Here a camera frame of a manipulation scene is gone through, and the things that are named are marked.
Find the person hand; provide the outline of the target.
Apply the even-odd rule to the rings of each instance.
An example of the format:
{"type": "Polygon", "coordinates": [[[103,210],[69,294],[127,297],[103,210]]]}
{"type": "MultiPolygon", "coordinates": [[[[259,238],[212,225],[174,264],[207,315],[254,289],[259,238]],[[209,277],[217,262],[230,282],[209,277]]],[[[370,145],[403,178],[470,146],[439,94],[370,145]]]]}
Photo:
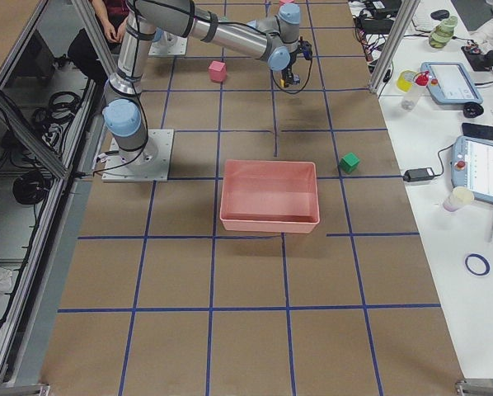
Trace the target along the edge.
{"type": "Polygon", "coordinates": [[[104,36],[109,43],[118,44],[118,32],[117,29],[111,24],[109,20],[105,20],[102,23],[104,36]]]}

